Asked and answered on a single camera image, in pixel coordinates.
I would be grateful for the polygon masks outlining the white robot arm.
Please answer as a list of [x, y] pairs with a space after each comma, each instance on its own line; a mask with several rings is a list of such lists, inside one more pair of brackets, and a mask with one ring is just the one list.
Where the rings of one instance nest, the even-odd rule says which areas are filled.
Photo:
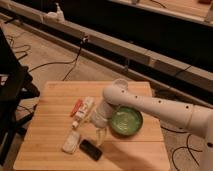
[[97, 128], [105, 128], [117, 106], [145, 112], [160, 120], [184, 128], [205, 141], [205, 148], [213, 146], [213, 109], [199, 105], [140, 96], [128, 89], [109, 85], [103, 89], [102, 100], [93, 110], [90, 121]]

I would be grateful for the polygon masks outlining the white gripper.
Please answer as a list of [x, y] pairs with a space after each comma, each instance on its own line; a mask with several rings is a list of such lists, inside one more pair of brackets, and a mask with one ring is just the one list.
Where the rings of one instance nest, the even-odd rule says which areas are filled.
[[105, 128], [108, 124], [108, 119], [112, 116], [115, 111], [115, 106], [102, 100], [96, 107], [96, 109], [85, 116], [80, 125], [85, 123], [92, 123], [98, 129], [96, 130], [97, 141], [96, 145], [101, 146], [107, 134], [107, 129]]

